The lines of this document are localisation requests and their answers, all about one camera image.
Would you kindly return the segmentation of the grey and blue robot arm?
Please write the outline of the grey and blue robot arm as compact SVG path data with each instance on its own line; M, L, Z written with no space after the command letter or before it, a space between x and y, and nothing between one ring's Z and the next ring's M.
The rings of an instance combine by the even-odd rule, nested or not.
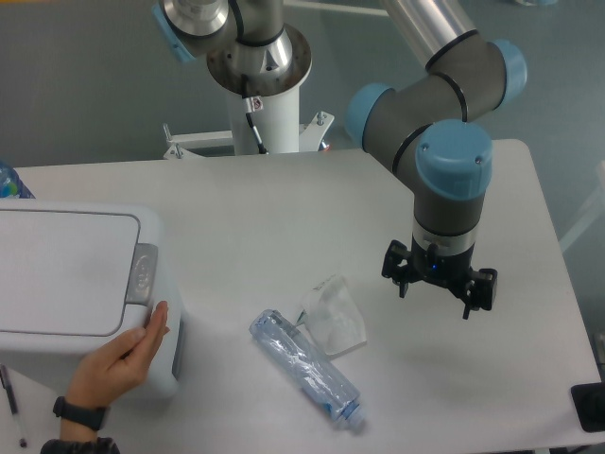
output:
M476 120L524 90L525 58L508 41L484 40L456 1L384 7L426 74L403 90L363 87L345 117L355 144L414 197L411 243L389 244L382 274L401 293L424 281L448 289L466 312L491 310L497 273L471 265L493 174L492 141ZM152 13L176 58L204 58L231 96L237 153L301 149L298 114L271 105L298 91L312 62L307 40L285 21L283 2L157 1Z

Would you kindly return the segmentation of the dark sleeved forearm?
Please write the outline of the dark sleeved forearm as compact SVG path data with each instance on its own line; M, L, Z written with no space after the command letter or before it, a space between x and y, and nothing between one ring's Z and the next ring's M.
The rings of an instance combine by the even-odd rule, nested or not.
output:
M95 430L67 420L60 422L60 434L45 442L42 454L51 453L105 453L120 454L116 441L111 437L99 437Z

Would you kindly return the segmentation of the bare human hand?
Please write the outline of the bare human hand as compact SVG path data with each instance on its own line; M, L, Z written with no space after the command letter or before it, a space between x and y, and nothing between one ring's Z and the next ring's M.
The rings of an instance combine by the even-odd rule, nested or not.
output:
M145 327L136 327L93 351L79 363L65 393L69 404L85 409L108 408L147 378L164 335L168 304L161 301Z

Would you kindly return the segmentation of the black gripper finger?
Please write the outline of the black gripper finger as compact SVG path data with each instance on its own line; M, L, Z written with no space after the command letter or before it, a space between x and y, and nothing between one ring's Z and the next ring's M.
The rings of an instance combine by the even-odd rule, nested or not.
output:
M480 269L469 271L462 301L465 304L463 319L468 320L472 311L493 309L497 292L498 272L495 269Z
M412 254L406 245L393 239L385 253L381 274L399 288L399 297L405 298L412 277L409 260Z

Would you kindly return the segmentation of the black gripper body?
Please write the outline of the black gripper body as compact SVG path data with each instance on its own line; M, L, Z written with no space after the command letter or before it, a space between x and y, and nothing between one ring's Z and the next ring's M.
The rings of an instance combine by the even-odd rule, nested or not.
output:
M402 296L410 284L424 281L448 289L457 298L466 298L472 284L471 259L475 233L459 236L437 236L417 232L411 248L403 246Z

